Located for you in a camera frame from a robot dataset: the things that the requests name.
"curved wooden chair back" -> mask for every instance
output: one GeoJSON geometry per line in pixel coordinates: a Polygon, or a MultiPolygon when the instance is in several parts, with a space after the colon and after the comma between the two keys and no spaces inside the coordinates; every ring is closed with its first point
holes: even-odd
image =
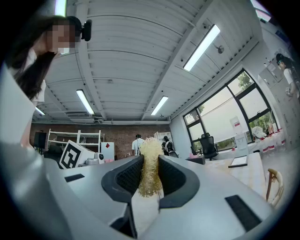
{"type": "Polygon", "coordinates": [[[274,170],[274,169],[269,168],[268,171],[269,171],[270,175],[269,175],[269,183],[268,183],[268,190],[267,190],[267,196],[266,196],[267,200],[268,200],[269,195],[270,195],[272,181],[274,179],[277,179],[277,181],[278,181],[278,191],[277,191],[273,201],[271,202],[271,205],[273,207],[275,207],[277,205],[277,203],[279,202],[279,200],[282,196],[282,193],[283,193],[283,186],[284,186],[283,185],[283,178],[282,178],[281,173],[274,170]]]}

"window frame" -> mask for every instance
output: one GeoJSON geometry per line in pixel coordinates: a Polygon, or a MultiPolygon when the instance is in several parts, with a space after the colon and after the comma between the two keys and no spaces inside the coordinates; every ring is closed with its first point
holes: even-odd
{"type": "Polygon", "coordinates": [[[184,122],[185,122],[185,116],[187,116],[188,114],[190,114],[192,111],[196,111],[196,113],[197,113],[197,115],[198,115],[198,118],[199,118],[198,120],[196,120],[195,122],[193,122],[193,123],[191,123],[191,124],[189,124],[189,125],[187,125],[186,122],[185,122],[186,127],[187,127],[188,136],[189,136],[189,139],[190,139],[190,142],[191,142],[191,147],[194,147],[194,143],[195,143],[195,142],[199,142],[200,139],[198,138],[198,139],[196,139],[196,140],[192,140],[191,133],[190,133],[190,131],[189,131],[189,128],[190,128],[190,127],[192,127],[192,126],[194,126],[194,125],[200,123],[200,124],[201,124],[201,127],[202,127],[202,130],[203,130],[203,132],[204,132],[204,134],[207,133],[207,131],[206,131],[205,127],[204,127],[204,124],[203,124],[203,122],[202,122],[202,118],[201,118],[201,115],[200,115],[200,112],[199,112],[199,109],[198,109],[198,108],[199,108],[201,105],[205,104],[208,100],[210,100],[212,97],[214,97],[216,94],[218,94],[218,93],[219,93],[221,90],[223,90],[224,88],[227,88],[227,89],[229,90],[229,92],[232,94],[234,100],[235,100],[236,103],[238,104],[238,106],[239,106],[239,108],[240,108],[240,110],[241,110],[241,112],[242,112],[242,114],[243,114],[243,117],[244,117],[244,119],[245,119],[245,121],[246,121],[248,130],[249,130],[249,133],[250,133],[250,137],[251,137],[251,141],[248,142],[248,144],[254,143],[254,141],[253,141],[253,135],[252,135],[251,127],[250,127],[250,123],[253,122],[254,120],[256,120],[256,119],[262,117],[263,115],[265,115],[265,114],[271,112],[272,118],[274,119],[274,122],[275,122],[275,124],[276,124],[277,129],[278,129],[278,124],[277,124],[277,121],[276,121],[276,119],[275,119],[274,112],[272,111],[271,106],[270,106],[270,104],[269,104],[267,98],[265,97],[263,91],[262,91],[262,90],[260,89],[260,87],[257,85],[256,81],[250,76],[250,74],[249,74],[244,68],[242,68],[242,70],[239,71],[239,72],[238,72],[238,73],[237,73],[230,81],[228,81],[227,83],[225,83],[224,86],[222,86],[222,87],[221,87],[220,89],[218,89],[214,94],[212,94],[211,96],[209,96],[207,99],[205,99],[203,102],[201,102],[198,106],[196,106],[195,108],[193,108],[191,111],[189,111],[187,114],[185,114],[185,115],[183,116],[183,120],[184,120],[184,122]],[[237,96],[235,96],[234,93],[231,91],[231,89],[229,88],[228,85],[229,85],[231,82],[233,82],[233,81],[234,81],[239,75],[241,75],[243,72],[245,72],[245,73],[250,77],[250,79],[253,81],[253,84],[251,84],[247,89],[245,89],[245,90],[242,91],[240,94],[238,94],[237,96]],[[250,93],[250,92],[251,92],[252,90],[254,90],[255,88],[258,90],[258,92],[259,92],[260,95],[262,96],[262,98],[263,98],[263,100],[264,100],[264,102],[265,102],[265,104],[266,104],[266,106],[267,106],[267,109],[263,110],[262,112],[258,113],[256,116],[254,116],[254,117],[252,117],[252,118],[249,119],[248,116],[247,116],[247,114],[246,114],[246,111],[245,111],[244,107],[242,106],[242,104],[241,104],[241,102],[240,102],[240,99],[243,98],[244,96],[246,96],[248,93],[250,93]]]}

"black office chair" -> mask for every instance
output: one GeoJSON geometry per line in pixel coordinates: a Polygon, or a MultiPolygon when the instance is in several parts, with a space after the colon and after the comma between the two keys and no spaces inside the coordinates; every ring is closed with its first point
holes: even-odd
{"type": "Polygon", "coordinates": [[[213,136],[210,136],[209,133],[205,133],[201,135],[201,138],[199,138],[199,140],[202,145],[205,158],[209,158],[211,161],[213,157],[218,155],[218,147],[214,144],[213,136]]]}

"yellow fibrous object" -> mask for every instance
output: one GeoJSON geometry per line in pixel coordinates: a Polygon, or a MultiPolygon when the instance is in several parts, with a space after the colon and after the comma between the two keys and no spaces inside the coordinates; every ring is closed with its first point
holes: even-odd
{"type": "Polygon", "coordinates": [[[147,138],[140,146],[140,151],[144,155],[144,164],[139,193],[143,197],[150,197],[162,188],[158,176],[158,156],[164,153],[160,142],[154,137],[147,138]]]}

